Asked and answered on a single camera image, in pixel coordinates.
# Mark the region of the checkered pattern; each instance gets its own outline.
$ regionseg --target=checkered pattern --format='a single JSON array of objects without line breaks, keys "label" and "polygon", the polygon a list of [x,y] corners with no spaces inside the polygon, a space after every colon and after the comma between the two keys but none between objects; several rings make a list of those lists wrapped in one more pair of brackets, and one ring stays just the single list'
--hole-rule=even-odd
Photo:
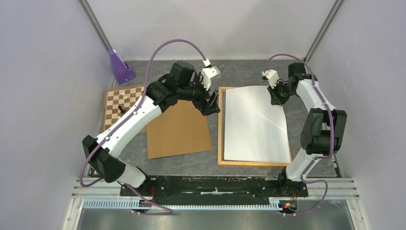
[{"label": "checkered pattern", "polygon": [[102,131],[110,128],[114,123],[123,116],[118,106],[120,105],[125,111],[128,111],[142,95],[144,87],[136,87],[131,89],[107,92],[106,113],[104,117],[104,127]]}]

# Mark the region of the gray tabletop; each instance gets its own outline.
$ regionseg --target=gray tabletop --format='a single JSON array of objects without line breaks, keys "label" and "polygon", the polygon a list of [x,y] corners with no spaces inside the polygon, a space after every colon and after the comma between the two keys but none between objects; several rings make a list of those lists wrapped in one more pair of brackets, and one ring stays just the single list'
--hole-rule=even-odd
[{"label": "gray tabletop", "polygon": [[[160,76],[169,73],[172,64],[176,61],[154,61],[149,74],[148,82],[156,81]],[[204,66],[202,61],[188,61],[200,71]],[[130,61],[129,64],[136,71],[137,77],[123,85],[142,84],[144,82],[147,61]],[[212,65],[221,71],[221,78],[212,82],[211,89],[220,86],[250,86],[267,85],[261,79],[261,71],[266,60],[211,60]],[[280,78],[287,79],[288,65],[291,60],[272,61],[268,69],[278,72]],[[283,106],[287,127],[288,139],[292,159],[300,149],[300,132],[307,117],[307,110],[299,97],[291,97]],[[217,164],[217,121],[218,115],[207,117],[213,149],[198,153],[190,153],[165,158],[148,159],[147,134],[138,133],[124,148],[120,158],[122,161],[141,168],[149,175],[239,175],[239,176],[276,176],[281,167],[248,167],[248,166],[222,166]],[[321,161],[309,173],[309,176],[336,176],[333,162]]]}]

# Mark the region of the white sheet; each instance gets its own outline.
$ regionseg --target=white sheet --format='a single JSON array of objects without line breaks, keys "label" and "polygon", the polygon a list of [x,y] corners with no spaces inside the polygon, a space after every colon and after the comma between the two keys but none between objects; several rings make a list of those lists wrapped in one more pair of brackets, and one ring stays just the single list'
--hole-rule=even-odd
[{"label": "white sheet", "polygon": [[290,163],[283,107],[267,86],[226,91],[224,160]]}]

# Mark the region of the gray floor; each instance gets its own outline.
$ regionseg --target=gray floor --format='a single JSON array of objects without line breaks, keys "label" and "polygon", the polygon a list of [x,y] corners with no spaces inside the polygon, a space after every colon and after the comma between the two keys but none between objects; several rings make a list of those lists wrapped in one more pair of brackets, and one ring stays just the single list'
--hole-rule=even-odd
[{"label": "gray floor", "polygon": [[[299,211],[314,206],[299,201]],[[277,211],[175,210],[170,216],[137,216],[124,209],[83,209],[78,230],[353,230],[346,201],[325,201],[315,211],[296,217],[283,217]]]},{"label": "gray floor", "polygon": [[[149,81],[156,81],[160,76],[170,71],[175,61],[154,61],[149,75]],[[189,61],[200,71],[202,61]],[[268,69],[274,69],[282,79],[287,78],[288,65],[291,60],[272,61]],[[144,82],[147,61],[130,61],[129,64],[136,71],[137,77],[123,85],[141,84]],[[212,65],[221,71],[221,78],[212,82],[211,89],[219,86],[249,86],[267,85],[261,79],[261,71],[266,60],[211,60]],[[298,97],[292,97],[284,105],[288,126],[288,138],[292,159],[300,149],[300,132],[307,117],[305,105]],[[239,167],[217,165],[217,114],[207,117],[212,138],[213,150],[184,154],[179,156],[148,159],[147,134],[139,133],[124,148],[121,159],[128,164],[138,166],[150,175],[245,175],[245,176],[276,176],[280,167]],[[319,162],[310,172],[310,176],[335,176],[332,162]]]}]

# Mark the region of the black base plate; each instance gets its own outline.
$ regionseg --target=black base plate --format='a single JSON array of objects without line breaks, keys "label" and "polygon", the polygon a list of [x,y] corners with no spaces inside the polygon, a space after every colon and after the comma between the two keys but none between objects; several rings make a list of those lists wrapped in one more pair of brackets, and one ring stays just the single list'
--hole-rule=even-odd
[{"label": "black base plate", "polygon": [[[241,176],[148,176],[137,189],[143,196],[152,196],[160,205],[268,205],[269,197],[283,195],[277,178]],[[297,197],[309,196],[307,187],[297,190]],[[221,195],[207,194],[224,192]],[[120,196],[136,196],[127,186]]]}]

